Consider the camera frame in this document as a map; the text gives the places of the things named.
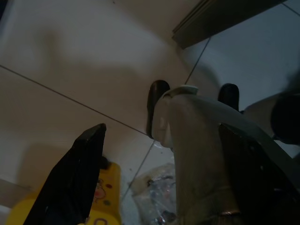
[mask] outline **floor tile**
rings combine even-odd
[[[0,205],[0,225],[5,224],[9,213],[10,213],[10,208]]]
[[[30,192],[31,191],[29,189],[23,188],[19,185],[7,182],[5,180],[0,180],[0,206],[12,209]]]
[[[285,144],[281,141],[275,141],[291,158],[300,154],[300,146],[295,144]]]
[[[0,179],[37,188],[84,130],[105,123],[104,155],[121,167],[122,193],[153,140],[0,68]]]
[[[171,40],[197,0],[20,1],[0,64],[143,132],[151,83],[183,84],[205,44]]]
[[[173,152],[169,148],[162,147],[158,142],[154,142],[148,156],[146,157],[143,165],[141,166],[141,169],[139,170],[137,177],[145,172],[148,172],[151,169],[165,165],[167,163],[174,164]],[[132,195],[133,191],[130,189],[125,195],[121,204],[120,211],[122,216],[122,222],[125,225],[141,224],[140,214],[136,203],[132,198]]]
[[[288,0],[284,2],[288,7],[295,10],[297,13],[300,14],[300,1],[299,0]]]
[[[219,88],[240,89],[240,110],[300,86],[300,19],[283,5],[213,36],[188,84],[217,98]]]
[[[174,154],[169,148],[161,146],[160,143],[154,142],[148,156],[142,164],[137,177],[146,173],[147,171],[157,168],[167,163],[174,164]]]

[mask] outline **yellow toy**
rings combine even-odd
[[[121,225],[120,167],[102,156],[105,131],[105,124],[84,131],[6,225]]]
[[[22,225],[35,202],[39,191],[19,202],[9,214],[6,225]],[[90,216],[86,225],[121,225],[119,214],[120,167],[110,163],[107,170],[100,170]]]

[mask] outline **person's foot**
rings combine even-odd
[[[232,83],[224,84],[220,89],[217,100],[238,111],[240,100],[238,86]]]
[[[148,118],[147,118],[147,127],[146,134],[149,138],[152,137],[152,120],[154,114],[154,108],[160,97],[166,92],[170,90],[170,86],[166,81],[158,80],[153,82],[150,87],[147,101],[147,110],[148,110]]]

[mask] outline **black plastic object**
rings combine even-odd
[[[300,91],[278,98],[270,123],[275,139],[286,144],[300,144]]]
[[[2,19],[7,4],[8,0],[0,0],[0,20]]]
[[[219,126],[219,135],[231,188],[245,224],[300,224],[300,194],[262,146],[226,124]]]
[[[51,170],[24,225],[77,225],[89,216],[104,159],[105,124],[84,131]]]
[[[220,89],[217,100],[238,111],[240,100],[240,92],[238,86],[232,83],[224,84]]]
[[[110,162],[104,156],[101,157],[100,163],[101,163],[100,169],[102,170],[107,170],[110,165]]]
[[[152,83],[147,101],[147,110],[148,110],[148,118],[147,118],[147,127],[146,133],[149,138],[152,138],[152,120],[154,115],[154,108],[160,97],[166,92],[170,90],[170,86],[166,81],[158,80]]]

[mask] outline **grey trousers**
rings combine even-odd
[[[181,225],[243,224],[226,173],[220,123],[246,131],[271,149],[266,154],[279,167],[290,160],[255,123],[227,105],[193,93],[165,94],[155,107],[152,135],[174,152]]]

